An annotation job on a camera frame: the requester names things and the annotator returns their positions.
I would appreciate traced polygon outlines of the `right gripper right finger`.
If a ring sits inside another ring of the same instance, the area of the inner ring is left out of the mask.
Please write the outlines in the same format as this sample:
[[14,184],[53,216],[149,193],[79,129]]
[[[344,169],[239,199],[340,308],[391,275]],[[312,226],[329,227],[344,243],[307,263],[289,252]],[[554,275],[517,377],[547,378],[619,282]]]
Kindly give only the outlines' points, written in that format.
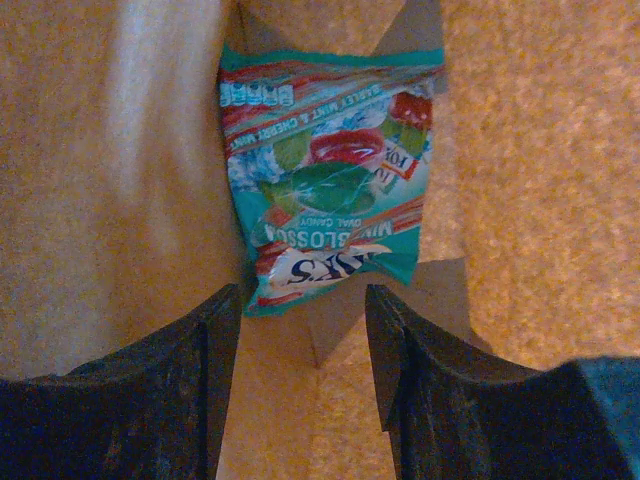
[[639,361],[546,371],[490,355],[383,285],[365,317],[382,429],[400,479],[635,479]]

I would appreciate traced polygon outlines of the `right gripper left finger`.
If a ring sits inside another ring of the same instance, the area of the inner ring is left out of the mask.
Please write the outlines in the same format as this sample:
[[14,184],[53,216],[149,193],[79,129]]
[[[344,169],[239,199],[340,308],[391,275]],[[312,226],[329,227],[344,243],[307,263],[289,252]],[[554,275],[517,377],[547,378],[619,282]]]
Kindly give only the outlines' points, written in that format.
[[240,332],[239,289],[71,372],[1,383],[5,479],[212,479]]

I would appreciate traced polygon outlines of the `brown paper bag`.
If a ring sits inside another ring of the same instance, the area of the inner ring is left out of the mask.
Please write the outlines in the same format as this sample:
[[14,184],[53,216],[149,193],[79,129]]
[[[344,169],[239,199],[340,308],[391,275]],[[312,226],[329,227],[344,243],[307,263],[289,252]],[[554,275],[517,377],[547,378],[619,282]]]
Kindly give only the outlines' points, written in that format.
[[[458,327],[546,369],[639,352],[639,5],[445,1],[424,259]],[[5,1],[1,374],[64,374],[240,276],[214,109],[226,36],[365,55],[403,1]],[[391,479],[363,277],[241,330],[222,479]]]

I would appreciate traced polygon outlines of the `teal mint candy bag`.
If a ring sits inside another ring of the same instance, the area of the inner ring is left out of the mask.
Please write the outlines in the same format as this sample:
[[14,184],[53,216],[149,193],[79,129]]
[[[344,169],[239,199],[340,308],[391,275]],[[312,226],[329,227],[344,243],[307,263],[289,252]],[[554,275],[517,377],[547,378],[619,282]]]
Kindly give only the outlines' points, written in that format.
[[416,269],[442,49],[380,56],[225,49],[228,181],[254,284],[276,315],[380,272]]

